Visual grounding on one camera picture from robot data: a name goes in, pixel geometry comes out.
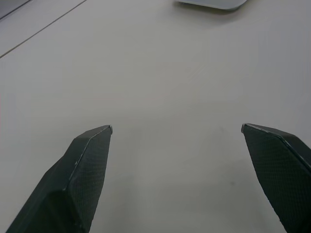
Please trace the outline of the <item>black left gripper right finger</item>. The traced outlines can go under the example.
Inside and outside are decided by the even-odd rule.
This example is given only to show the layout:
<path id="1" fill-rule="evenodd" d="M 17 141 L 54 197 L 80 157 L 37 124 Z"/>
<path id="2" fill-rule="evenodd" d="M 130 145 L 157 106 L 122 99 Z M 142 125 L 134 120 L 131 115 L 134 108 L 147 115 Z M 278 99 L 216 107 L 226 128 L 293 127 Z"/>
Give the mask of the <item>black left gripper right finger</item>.
<path id="1" fill-rule="evenodd" d="M 311 149 L 297 136 L 245 123 L 241 132 L 257 179 L 288 233 L 311 231 Z"/>

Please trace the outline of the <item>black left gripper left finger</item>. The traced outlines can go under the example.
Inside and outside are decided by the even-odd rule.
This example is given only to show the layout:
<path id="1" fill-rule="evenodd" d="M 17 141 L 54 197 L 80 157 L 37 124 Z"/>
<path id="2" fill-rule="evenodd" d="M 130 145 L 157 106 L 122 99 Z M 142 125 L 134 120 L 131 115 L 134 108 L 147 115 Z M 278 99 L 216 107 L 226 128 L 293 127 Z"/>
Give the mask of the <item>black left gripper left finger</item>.
<path id="1" fill-rule="evenodd" d="M 112 126 L 73 139 L 49 168 L 9 228 L 9 233 L 87 233 L 103 189 Z"/>

